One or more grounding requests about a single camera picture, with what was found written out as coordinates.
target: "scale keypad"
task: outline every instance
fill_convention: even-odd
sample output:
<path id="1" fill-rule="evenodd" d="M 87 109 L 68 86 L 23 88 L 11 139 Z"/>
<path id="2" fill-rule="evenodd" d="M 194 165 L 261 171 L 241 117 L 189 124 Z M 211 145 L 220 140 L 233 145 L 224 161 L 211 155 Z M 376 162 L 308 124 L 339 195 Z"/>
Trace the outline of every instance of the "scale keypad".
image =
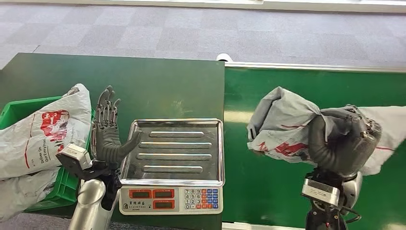
<path id="1" fill-rule="evenodd" d="M 217 209 L 218 189 L 185 189 L 185 209 Z"/>

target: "white plastic bag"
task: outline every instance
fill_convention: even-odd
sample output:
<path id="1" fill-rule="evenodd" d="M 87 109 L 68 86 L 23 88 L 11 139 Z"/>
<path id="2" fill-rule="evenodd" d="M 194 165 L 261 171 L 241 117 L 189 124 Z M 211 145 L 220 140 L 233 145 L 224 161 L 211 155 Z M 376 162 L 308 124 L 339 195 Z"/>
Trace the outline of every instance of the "white plastic bag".
<path id="1" fill-rule="evenodd" d="M 361 168 L 363 175 L 377 174 L 381 165 L 393 154 L 406 138 L 406 107 L 358 107 L 368 118 L 375 120 L 383 129 L 377 148 Z M 315 165 L 307 152 L 307 124 L 322 115 L 314 103 L 277 87 L 258 104 L 247 126 L 248 148 L 262 151 L 274 159 L 290 163 L 306 162 Z M 340 130 L 341 119 L 323 116 L 327 137 L 345 134 Z"/>
<path id="2" fill-rule="evenodd" d="M 0 181 L 0 222 L 6 221 L 48 195 L 59 167 Z"/>
<path id="3" fill-rule="evenodd" d="M 0 130 L 0 180 L 59 166 L 68 143 L 86 147 L 91 123 L 89 91 L 77 84 L 14 125 Z"/>

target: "scale display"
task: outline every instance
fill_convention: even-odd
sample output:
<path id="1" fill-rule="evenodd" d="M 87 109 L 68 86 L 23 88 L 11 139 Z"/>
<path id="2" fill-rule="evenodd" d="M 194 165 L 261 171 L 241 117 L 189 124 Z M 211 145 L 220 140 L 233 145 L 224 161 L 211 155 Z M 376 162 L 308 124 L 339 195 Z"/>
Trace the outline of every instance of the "scale display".
<path id="1" fill-rule="evenodd" d="M 124 215 L 199 215 L 223 211 L 220 187 L 121 188 Z"/>

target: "grey carpet floor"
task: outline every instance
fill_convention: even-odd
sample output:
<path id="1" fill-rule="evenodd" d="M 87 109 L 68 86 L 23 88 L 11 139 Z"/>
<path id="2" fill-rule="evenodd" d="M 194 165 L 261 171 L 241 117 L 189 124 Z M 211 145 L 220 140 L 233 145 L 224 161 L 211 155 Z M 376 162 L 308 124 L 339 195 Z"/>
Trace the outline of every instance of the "grey carpet floor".
<path id="1" fill-rule="evenodd" d="M 0 3 L 0 69 L 18 52 L 406 67 L 406 16 Z M 20 214 L 0 229 L 68 223 Z"/>

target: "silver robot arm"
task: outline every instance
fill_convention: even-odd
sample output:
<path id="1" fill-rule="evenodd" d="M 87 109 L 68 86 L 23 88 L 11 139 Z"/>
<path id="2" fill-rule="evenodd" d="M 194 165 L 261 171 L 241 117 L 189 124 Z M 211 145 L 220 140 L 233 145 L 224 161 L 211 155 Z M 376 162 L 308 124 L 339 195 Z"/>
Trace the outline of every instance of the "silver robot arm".
<path id="1" fill-rule="evenodd" d="M 122 186 L 120 163 L 140 142 L 141 132 L 136 130 L 130 140 L 121 144 L 117 126 L 120 99 L 112 103 L 110 99 L 113 96 L 113 88 L 109 86 L 97 102 L 90 137 L 93 160 L 90 161 L 85 149 L 72 144 L 56 155 L 65 169 L 84 181 L 77 188 L 78 203 L 69 226 L 71 230 L 109 228 Z"/>

